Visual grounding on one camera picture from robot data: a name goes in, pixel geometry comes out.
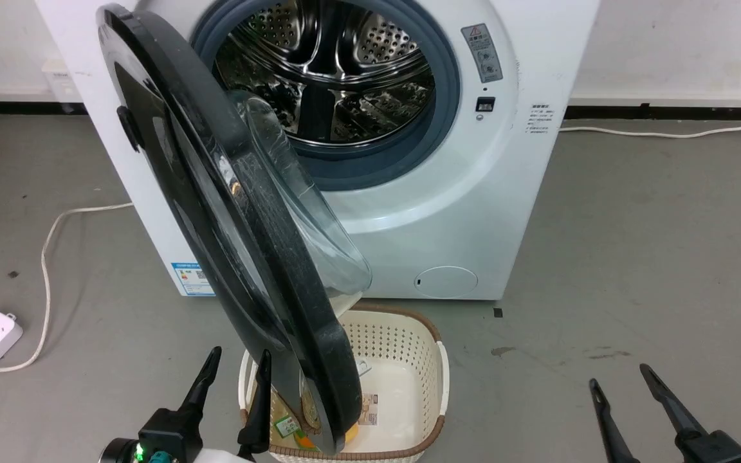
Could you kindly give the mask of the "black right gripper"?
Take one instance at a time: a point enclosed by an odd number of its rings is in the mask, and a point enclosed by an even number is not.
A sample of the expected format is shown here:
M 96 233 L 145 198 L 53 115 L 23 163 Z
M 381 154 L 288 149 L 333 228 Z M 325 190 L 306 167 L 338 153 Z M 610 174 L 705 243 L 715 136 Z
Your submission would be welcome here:
M 724 431 L 708 433 L 653 368 L 640 364 L 640 373 L 652 397 L 662 405 L 676 431 L 675 445 L 685 462 L 741 462 L 741 445 Z M 589 381 L 595 416 L 608 462 L 636 462 L 611 414 L 599 381 Z

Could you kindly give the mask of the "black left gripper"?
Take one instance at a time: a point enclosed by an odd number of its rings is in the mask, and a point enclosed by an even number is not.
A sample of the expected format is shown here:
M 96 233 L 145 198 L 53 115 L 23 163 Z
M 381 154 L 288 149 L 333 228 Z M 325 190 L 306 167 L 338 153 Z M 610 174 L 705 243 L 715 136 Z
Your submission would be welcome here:
M 223 348 L 215 346 L 179 410 L 159 408 L 135 439 L 114 439 L 101 451 L 99 462 L 194 462 L 204 448 L 199 431 L 208 392 L 217 377 Z M 255 395 L 247 421 L 239 431 L 238 457 L 256 461 L 270 448 L 271 354 L 262 352 L 255 375 Z

